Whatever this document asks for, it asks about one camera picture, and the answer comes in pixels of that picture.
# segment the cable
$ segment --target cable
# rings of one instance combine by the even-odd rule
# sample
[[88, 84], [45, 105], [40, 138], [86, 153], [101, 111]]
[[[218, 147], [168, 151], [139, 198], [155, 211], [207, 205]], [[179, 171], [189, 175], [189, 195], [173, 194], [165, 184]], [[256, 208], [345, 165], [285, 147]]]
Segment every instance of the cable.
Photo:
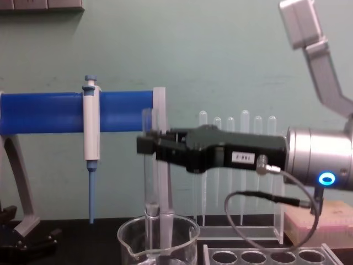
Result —
[[288, 205], [292, 205], [295, 207], [310, 209], [309, 202], [302, 201], [297, 198], [276, 196], [271, 193], [258, 192], [258, 191], [252, 191], [252, 190], [245, 190], [243, 192], [238, 192], [238, 195], [244, 195], [247, 197], [256, 197], [256, 198], [266, 199], [266, 200], [269, 200], [274, 203], [283, 203], [283, 204], [288, 204]]
[[305, 195], [309, 198], [310, 202], [311, 202], [311, 207], [314, 210], [314, 214], [315, 214], [315, 219], [314, 219], [314, 223], [313, 226], [311, 227], [309, 233], [307, 234], [307, 236], [297, 245], [294, 245], [292, 247], [287, 247], [287, 248], [281, 248], [279, 250], [274, 250], [274, 249], [268, 249], [268, 248], [264, 248], [263, 246], [255, 243], [253, 240], [248, 239], [241, 231], [239, 228], [237, 228], [237, 226], [235, 225], [235, 223], [232, 220], [231, 215], [229, 214], [229, 200], [231, 199], [231, 197], [235, 196], [235, 195], [241, 195], [241, 192], [232, 192], [229, 195], [227, 195], [226, 200], [224, 201], [224, 210], [226, 212], [227, 215], [227, 219], [230, 223], [230, 225], [233, 227], [233, 229], [238, 233], [239, 236], [242, 237], [243, 240], [245, 240], [247, 243], [249, 243], [250, 245], [252, 245], [253, 247], [257, 248], [258, 250], [264, 252], [264, 253], [283, 253], [283, 252], [290, 252], [290, 251], [294, 251], [297, 248], [303, 246], [306, 242], [309, 241], [309, 239], [313, 236], [313, 234], [315, 233], [315, 230], [318, 226], [319, 223], [319, 209], [317, 207], [317, 204], [314, 200], [314, 198], [310, 195], [310, 193], [306, 190], [305, 186], [303, 183], [301, 183], [296, 177], [294, 177], [293, 175], [285, 172], [285, 171], [278, 171], [277, 173], [283, 175], [284, 177], [289, 178], [291, 181], [293, 181], [304, 193]]

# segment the rack hole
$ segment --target rack hole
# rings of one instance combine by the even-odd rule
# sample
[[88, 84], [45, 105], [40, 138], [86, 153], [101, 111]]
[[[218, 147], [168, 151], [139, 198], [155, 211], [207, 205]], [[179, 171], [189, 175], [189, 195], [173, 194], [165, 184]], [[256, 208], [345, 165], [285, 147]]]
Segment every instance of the rack hole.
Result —
[[324, 255], [318, 251], [305, 250], [299, 253], [299, 256], [308, 262], [323, 262], [325, 260]]
[[219, 251], [212, 255], [212, 259], [222, 264], [234, 264], [237, 261], [237, 256], [230, 251]]
[[296, 256], [291, 252], [272, 253], [271, 258], [278, 263], [292, 263], [296, 260]]
[[242, 254], [242, 260], [249, 264], [263, 264], [266, 261], [266, 257], [261, 252], [248, 251]]

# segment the blue led ring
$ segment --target blue led ring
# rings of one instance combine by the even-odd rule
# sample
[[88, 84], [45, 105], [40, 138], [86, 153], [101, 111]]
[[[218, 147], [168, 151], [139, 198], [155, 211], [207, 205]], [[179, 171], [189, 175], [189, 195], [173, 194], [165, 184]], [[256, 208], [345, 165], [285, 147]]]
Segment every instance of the blue led ring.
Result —
[[330, 172], [322, 173], [319, 177], [319, 183], [324, 186], [332, 185], [335, 182], [335, 180], [336, 180], [335, 175], [333, 175]]

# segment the pipette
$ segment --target pipette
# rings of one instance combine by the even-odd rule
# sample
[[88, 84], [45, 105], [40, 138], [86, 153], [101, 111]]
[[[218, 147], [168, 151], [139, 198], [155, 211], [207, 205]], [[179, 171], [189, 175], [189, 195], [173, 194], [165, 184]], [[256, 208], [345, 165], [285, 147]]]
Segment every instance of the pipette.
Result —
[[[277, 134], [277, 119], [275, 116], [271, 116], [267, 122], [267, 134], [268, 135], [276, 135]], [[269, 189], [272, 194], [274, 188], [274, 176], [270, 175], [269, 177]]]
[[89, 174], [89, 223], [94, 222], [95, 174], [100, 160], [100, 87], [95, 85], [96, 76], [85, 76], [83, 90], [83, 138], [84, 159]]
[[[240, 131], [242, 133], [249, 133], [249, 122], [250, 122], [250, 113], [247, 110], [243, 110], [240, 115]], [[241, 190], [244, 191], [247, 188], [247, 172], [241, 170], [242, 176], [242, 186]], [[245, 208], [245, 196], [240, 197], [240, 225], [243, 225], [243, 216]]]
[[[227, 131], [235, 132], [236, 131], [236, 122], [233, 117], [228, 117], [227, 119]], [[228, 193], [233, 191], [233, 169], [228, 169]]]
[[[199, 114], [199, 125], [201, 126], [207, 123], [208, 123], [207, 112], [201, 111]], [[206, 205], [207, 205], [207, 172], [202, 174], [201, 181], [202, 181], [201, 183], [202, 226], [205, 226]]]
[[[222, 130], [222, 119], [220, 117], [215, 117], [213, 119], [213, 124]], [[218, 207], [218, 194], [220, 191], [220, 169], [215, 169], [215, 196], [216, 196], [216, 207]]]
[[[254, 134], [263, 134], [263, 119], [256, 116], [254, 119]], [[256, 174], [256, 191], [260, 189], [260, 177]], [[259, 198], [256, 198], [256, 207], [259, 205]]]

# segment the acrylic stand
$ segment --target acrylic stand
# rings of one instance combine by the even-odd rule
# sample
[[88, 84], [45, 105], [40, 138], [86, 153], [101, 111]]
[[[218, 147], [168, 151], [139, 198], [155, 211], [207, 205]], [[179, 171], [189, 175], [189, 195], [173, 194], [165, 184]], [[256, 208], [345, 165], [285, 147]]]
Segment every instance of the acrylic stand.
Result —
[[[162, 133], [168, 129], [167, 106], [164, 87], [153, 89], [153, 109], [158, 113], [158, 126]], [[163, 161], [154, 161], [159, 172], [159, 203], [161, 211], [161, 248], [172, 246], [173, 217], [169, 214], [174, 213], [172, 201], [172, 183], [170, 179], [170, 165]]]
[[[200, 117], [200, 122], [199, 125], [202, 125], [204, 123], [211, 124], [213, 123], [216, 125], [219, 129], [222, 130], [228, 130], [228, 131], [241, 131], [243, 133], [253, 133], [253, 134], [268, 134], [268, 135], [276, 135], [277, 129], [276, 129], [276, 118], [274, 116], [271, 116], [266, 119], [268, 129], [263, 130], [263, 122], [262, 122], [262, 117], [256, 116], [254, 117], [253, 125], [250, 122], [250, 113], [247, 110], [244, 110], [241, 115], [240, 115], [240, 126], [233, 126], [232, 124], [229, 125], [229, 121], [234, 121], [234, 120], [239, 120], [238, 117], [235, 119], [232, 119], [232, 117], [229, 117], [227, 119], [227, 126], [225, 126], [225, 123], [221, 123], [221, 118], [215, 117], [213, 119], [207, 120], [207, 113], [206, 112], [200, 112], [200, 115], [203, 115], [203, 117]], [[206, 183], [207, 183], [207, 192], [210, 192], [210, 189], [215, 189], [213, 194], [215, 194], [214, 197], [211, 195], [207, 194], [207, 209], [206, 209], [206, 225], [207, 225], [207, 216], [208, 215], [219, 215], [220, 213], [224, 213], [224, 201], [223, 198], [226, 196], [226, 194], [230, 193], [231, 191], [234, 190], [245, 190], [245, 189], [250, 189], [254, 190], [259, 188], [262, 191], [269, 192], [269, 193], [274, 193], [277, 195], [284, 195], [285, 193], [285, 185], [283, 182], [283, 178], [280, 176], [271, 176], [271, 175], [266, 175], [266, 177], [262, 177], [261, 181], [263, 181], [263, 178], [265, 178], [266, 181], [266, 187], [259, 187], [260, 183], [260, 178], [258, 176], [254, 176], [257, 180], [257, 187], [256, 185], [253, 185], [251, 187], [251, 181], [254, 181], [254, 178], [252, 177], [255, 175], [254, 172], [244, 172], [240, 170], [233, 170], [233, 176], [229, 176], [229, 172], [226, 173], [226, 169], [221, 171], [217, 171], [218, 169], [212, 169], [207, 172], [207, 175], [202, 176], [206, 178]], [[197, 198], [198, 195], [201, 194], [202, 192], [199, 192], [201, 187], [203, 187], [203, 184], [200, 184], [200, 176], [191, 176], [194, 179], [192, 180], [192, 200], [193, 200], [193, 212], [194, 212], [194, 220], [197, 219], [197, 216], [200, 216], [202, 213], [202, 199]], [[221, 192], [220, 187], [228, 185], [229, 190], [228, 191], [223, 191]], [[213, 201], [216, 200], [216, 208], [218, 209], [217, 211], [209, 211], [209, 205], [214, 203]], [[240, 210], [234, 210], [231, 212], [232, 215], [256, 215], [259, 214], [257, 213], [256, 207], [258, 207], [258, 201], [256, 201], [256, 206], [255, 202], [253, 204], [249, 203], [249, 200], [253, 200], [253, 198], [247, 198], [247, 197], [234, 197], [232, 199], [232, 204], [241, 204]], [[249, 227], [249, 226], [239, 226], [241, 231], [251, 240], [257, 240], [257, 241], [278, 241], [280, 244], [283, 244], [283, 239], [284, 239], [284, 208], [280, 204], [275, 204], [273, 206], [273, 211], [268, 211], [265, 213], [266, 215], [272, 215], [274, 222], [272, 226], [257, 226], [257, 227]], [[240, 236], [236, 234], [236, 232], [230, 227], [230, 226], [203, 226], [202, 222], [199, 222], [201, 233], [199, 237], [199, 241], [206, 241], [206, 240], [212, 240], [212, 241], [240, 241], [243, 240]]]

